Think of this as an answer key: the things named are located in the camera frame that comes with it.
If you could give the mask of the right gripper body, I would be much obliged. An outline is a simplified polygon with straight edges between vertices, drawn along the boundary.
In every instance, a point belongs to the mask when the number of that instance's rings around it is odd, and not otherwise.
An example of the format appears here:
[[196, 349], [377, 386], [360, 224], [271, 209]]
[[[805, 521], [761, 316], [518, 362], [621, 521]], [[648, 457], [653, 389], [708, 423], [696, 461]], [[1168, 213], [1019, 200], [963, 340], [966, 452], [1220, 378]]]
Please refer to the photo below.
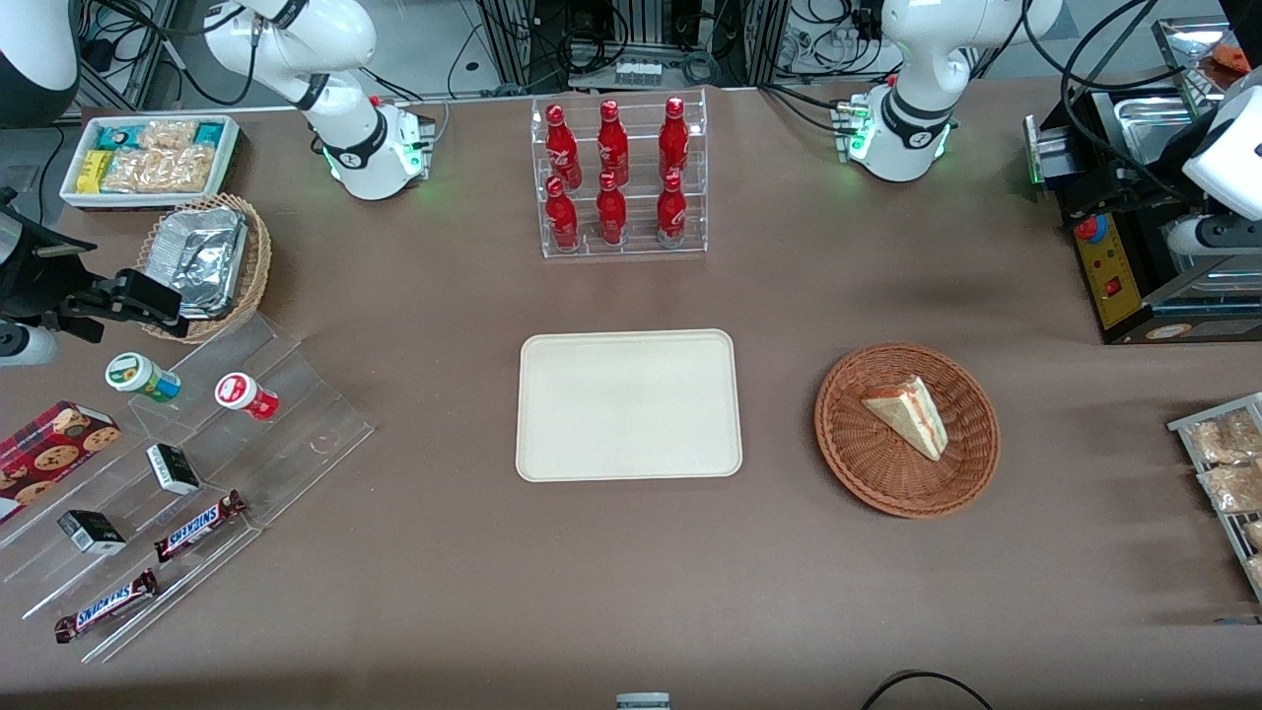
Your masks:
[[98, 246], [27, 219], [14, 211], [15, 197], [13, 188], [3, 188], [3, 320], [23, 327], [98, 328], [97, 320], [63, 311], [67, 298], [90, 291], [98, 279], [80, 257]]

